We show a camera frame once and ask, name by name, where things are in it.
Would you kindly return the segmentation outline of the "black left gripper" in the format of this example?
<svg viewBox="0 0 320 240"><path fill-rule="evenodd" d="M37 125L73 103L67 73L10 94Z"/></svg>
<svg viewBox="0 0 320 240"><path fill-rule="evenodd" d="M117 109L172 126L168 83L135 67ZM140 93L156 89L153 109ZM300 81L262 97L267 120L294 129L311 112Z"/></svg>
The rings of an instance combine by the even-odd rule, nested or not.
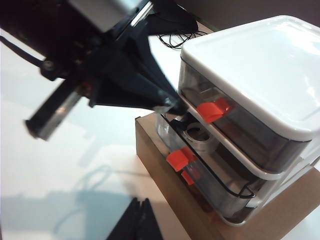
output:
<svg viewBox="0 0 320 240"><path fill-rule="evenodd" d="M34 138L47 140L80 98L89 106L164 111L175 91L152 55L125 56L117 39L148 35L149 0L3 0L0 27L39 54L38 59L4 37L1 42L62 84L25 121Z"/></svg>

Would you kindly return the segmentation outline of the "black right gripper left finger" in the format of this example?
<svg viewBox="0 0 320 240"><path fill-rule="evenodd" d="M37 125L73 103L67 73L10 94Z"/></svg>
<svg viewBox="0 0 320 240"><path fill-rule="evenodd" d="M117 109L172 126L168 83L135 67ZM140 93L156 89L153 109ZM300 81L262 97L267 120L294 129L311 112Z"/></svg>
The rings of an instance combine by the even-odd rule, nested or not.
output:
<svg viewBox="0 0 320 240"><path fill-rule="evenodd" d="M107 240L143 240L144 213L141 202L135 197L116 223Z"/></svg>

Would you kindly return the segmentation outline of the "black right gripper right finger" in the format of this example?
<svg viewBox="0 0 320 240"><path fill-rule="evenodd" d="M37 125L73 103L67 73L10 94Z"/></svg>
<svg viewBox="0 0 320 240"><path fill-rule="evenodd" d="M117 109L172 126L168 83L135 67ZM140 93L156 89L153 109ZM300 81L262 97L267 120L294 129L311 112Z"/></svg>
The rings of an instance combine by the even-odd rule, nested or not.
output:
<svg viewBox="0 0 320 240"><path fill-rule="evenodd" d="M141 204L141 239L163 240L157 218L153 211L151 202L146 198Z"/></svg>

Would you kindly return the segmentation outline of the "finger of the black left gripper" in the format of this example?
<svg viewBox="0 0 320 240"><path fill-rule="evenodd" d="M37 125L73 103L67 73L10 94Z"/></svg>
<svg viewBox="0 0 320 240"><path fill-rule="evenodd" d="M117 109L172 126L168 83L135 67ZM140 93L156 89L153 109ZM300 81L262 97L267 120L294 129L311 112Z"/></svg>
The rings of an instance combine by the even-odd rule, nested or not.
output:
<svg viewBox="0 0 320 240"><path fill-rule="evenodd" d="M146 34L117 39L124 53L117 71L117 106L159 112L184 112L185 104L153 57Z"/></svg>

